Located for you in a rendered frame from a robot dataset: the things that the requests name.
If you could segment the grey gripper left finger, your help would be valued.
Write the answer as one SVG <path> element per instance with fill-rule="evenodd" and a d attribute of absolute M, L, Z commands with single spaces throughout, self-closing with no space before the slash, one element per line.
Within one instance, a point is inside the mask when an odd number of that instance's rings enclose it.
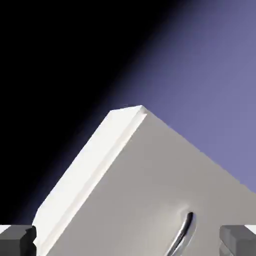
<path fill-rule="evenodd" d="M 0 256 L 37 256 L 34 225 L 0 225 Z"/>

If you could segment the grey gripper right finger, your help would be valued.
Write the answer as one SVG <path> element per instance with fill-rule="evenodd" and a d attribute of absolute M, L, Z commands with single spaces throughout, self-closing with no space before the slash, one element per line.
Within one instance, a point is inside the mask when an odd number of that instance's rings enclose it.
<path fill-rule="evenodd" d="M 222 225 L 219 256 L 256 256 L 256 234 L 245 225 Z"/>

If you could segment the white painted cabinet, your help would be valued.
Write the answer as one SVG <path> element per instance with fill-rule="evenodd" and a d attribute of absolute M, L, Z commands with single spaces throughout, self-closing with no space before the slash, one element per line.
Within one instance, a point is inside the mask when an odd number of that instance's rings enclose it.
<path fill-rule="evenodd" d="M 149 114 L 143 106 L 110 111 L 38 208 L 36 256 L 48 256 L 122 148 Z"/>

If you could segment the white drawer front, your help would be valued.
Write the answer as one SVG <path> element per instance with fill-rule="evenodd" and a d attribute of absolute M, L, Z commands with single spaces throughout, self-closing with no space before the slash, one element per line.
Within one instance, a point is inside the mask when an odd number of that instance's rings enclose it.
<path fill-rule="evenodd" d="M 148 113 L 48 256 L 219 256 L 220 227 L 256 224 L 256 193 Z"/>

